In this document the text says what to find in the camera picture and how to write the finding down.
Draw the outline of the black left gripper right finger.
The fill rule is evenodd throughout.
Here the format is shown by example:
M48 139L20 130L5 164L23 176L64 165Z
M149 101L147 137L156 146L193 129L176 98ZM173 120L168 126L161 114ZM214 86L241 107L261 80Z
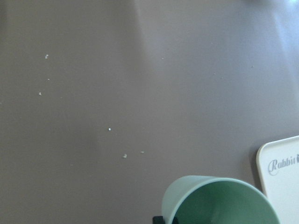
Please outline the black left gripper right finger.
M173 219L173 224L178 224L178 219L177 219L177 217L174 217L174 219Z

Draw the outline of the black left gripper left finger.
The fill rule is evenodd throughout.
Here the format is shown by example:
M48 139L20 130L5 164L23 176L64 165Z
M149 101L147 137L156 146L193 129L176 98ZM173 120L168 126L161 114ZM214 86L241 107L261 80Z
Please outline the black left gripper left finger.
M164 217L163 216L154 216L152 218L153 224L164 224Z

